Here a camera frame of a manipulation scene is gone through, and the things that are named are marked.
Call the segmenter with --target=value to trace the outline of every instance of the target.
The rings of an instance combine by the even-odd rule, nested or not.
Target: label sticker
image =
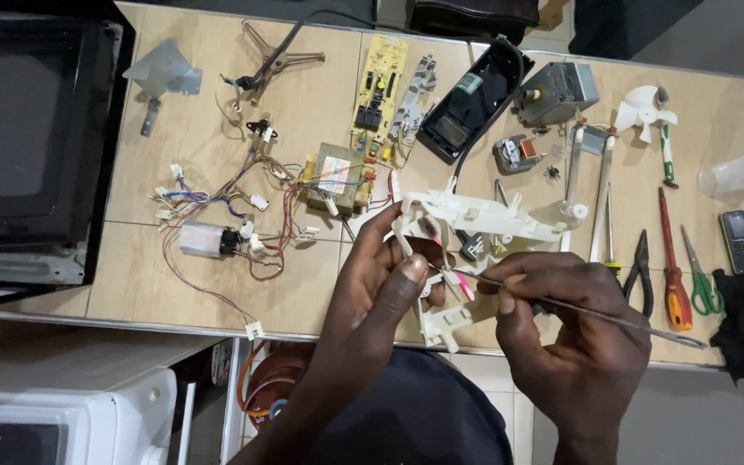
[[[464,77],[461,78],[460,81],[458,81],[458,84],[456,84],[456,89],[463,90],[464,92],[472,95],[472,93],[475,92],[476,89],[478,89],[478,86],[480,86],[483,81],[484,80],[481,79],[477,74],[467,73],[464,74]]]
[[[323,190],[334,192],[335,194],[343,194],[343,190],[346,188],[346,185],[342,183],[345,183],[346,180],[349,178],[349,170],[346,170],[346,168],[348,168],[350,165],[351,163],[348,160],[341,160],[340,158],[335,158],[334,156],[327,156],[325,158],[325,161],[323,162],[323,171],[321,171],[321,174],[331,174],[327,174],[319,178],[317,187]]]

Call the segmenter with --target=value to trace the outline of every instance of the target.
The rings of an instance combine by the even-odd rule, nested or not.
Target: circuit board
[[[400,37],[372,37],[350,124],[353,136],[366,132],[370,140],[382,139],[389,132],[408,47],[409,43]]]

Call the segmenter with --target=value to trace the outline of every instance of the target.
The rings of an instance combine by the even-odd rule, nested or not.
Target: wooden table
[[[190,330],[211,333],[242,333],[243,319],[221,301],[184,285],[166,267],[160,244],[163,234],[157,231],[155,211],[158,204],[147,195],[159,185],[172,188],[169,164],[179,163],[186,179],[195,189],[216,190],[239,170],[247,144],[223,119],[214,103],[217,75],[237,77],[251,74],[260,66],[257,49],[242,31],[241,18],[204,12],[191,12],[159,6],[122,4],[122,11],[137,30],[136,58],[139,59],[167,37],[177,37],[179,48],[193,66],[203,70],[200,95],[166,94],[153,134],[140,136],[146,113],[147,98],[140,87],[132,84],[127,96],[121,130],[117,164],[106,215],[102,249],[96,281],[90,288],[65,291],[17,304],[0,310],[69,316],[72,323],[130,326],[141,329]],[[270,44],[278,44],[291,24],[250,20]],[[260,106],[244,104],[244,121],[260,119],[263,112],[274,117],[279,133],[270,154],[284,163],[302,163],[305,154],[316,153],[321,143],[348,146],[348,127],[354,115],[355,94],[364,78],[363,69],[371,32],[305,26],[295,38],[290,52],[323,51],[325,63],[289,68],[275,77],[265,91]],[[485,46],[454,41],[410,37],[405,76],[430,50],[438,62],[438,84],[429,99],[442,97],[460,76],[483,53]],[[610,124],[625,93],[637,86],[658,84],[671,96],[670,109],[679,116],[671,128],[674,144],[678,191],[667,191],[670,221],[676,244],[677,261],[685,271],[686,285],[691,286],[690,266],[685,254],[679,225],[685,223],[705,270],[728,268],[719,237],[717,216],[722,211],[744,209],[744,198],[733,204],[715,201],[696,188],[700,166],[744,154],[744,78],[700,74],[678,69],[662,69],[599,59],[578,59],[545,53],[528,53],[536,61],[535,73],[550,61],[571,59],[588,63],[601,95],[601,101],[584,112],[591,123]],[[398,98],[405,92],[398,88]],[[234,98],[230,86],[221,86],[221,99]],[[648,231],[651,250],[651,278],[655,310],[651,324],[668,330],[663,308],[665,267],[659,222],[656,188],[660,185],[662,163],[659,134],[652,127],[652,146],[638,140],[638,132],[621,131],[614,154],[611,174],[614,199],[615,253],[629,271],[636,241],[643,228]],[[482,137],[470,153],[459,180],[458,193],[492,198],[493,180],[498,176],[491,147],[503,136],[530,131],[520,126],[510,112]],[[566,146],[564,131],[554,130],[535,140],[539,152],[548,152],[553,144]],[[582,155],[579,200],[594,212],[600,158]],[[543,176],[547,164],[556,164],[562,180]],[[399,173],[404,190],[443,189],[454,167],[448,166],[418,144],[407,166]],[[521,192],[522,205],[536,207],[563,198],[567,174],[566,162],[552,157],[524,174],[502,177],[510,195]],[[241,185],[251,193],[260,193],[270,207],[256,215],[258,232],[275,234],[282,222],[283,190],[277,180],[261,169],[249,171]],[[385,196],[385,182],[378,182],[374,196]],[[241,210],[251,211],[245,205]],[[356,228],[368,217],[353,219]],[[235,225],[222,206],[213,206],[201,221]],[[210,260],[184,256],[174,251],[177,267],[192,282],[232,298],[244,310],[257,317],[274,338],[314,338],[320,330],[337,273],[346,258],[351,242],[338,221],[301,206],[297,213],[302,226],[319,227],[313,245],[291,249],[286,253],[282,276],[268,282],[253,280],[245,260],[230,258]],[[589,256],[593,218],[573,232],[571,249]],[[641,308],[640,286],[632,296],[633,306]],[[694,330],[689,336],[709,338],[720,318],[694,314]],[[555,318],[536,317],[542,341],[555,340],[560,323]],[[494,336],[494,319],[475,324],[456,333],[463,351],[498,354]],[[410,314],[404,318],[396,336],[399,342],[422,342],[417,322]],[[664,339],[654,338],[652,360],[655,362],[722,365],[718,351],[697,351]]]

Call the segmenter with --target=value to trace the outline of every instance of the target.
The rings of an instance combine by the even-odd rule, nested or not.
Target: fan blade
[[[651,125],[650,124],[642,124],[642,134],[639,136],[639,139],[650,144],[651,143]]]
[[[619,103],[619,111],[616,115],[614,126],[619,131],[628,129],[630,126],[636,124],[636,114],[637,111],[634,107],[628,105],[625,102]]]
[[[637,109],[639,107],[652,107],[653,97],[656,95],[656,91],[658,90],[659,88],[655,85],[643,85],[642,87],[637,87],[628,92],[623,101]]]
[[[677,124],[678,120],[676,119],[676,113],[669,112],[667,110],[660,110],[656,112],[656,118],[660,119],[664,122],[669,122],[670,124]]]

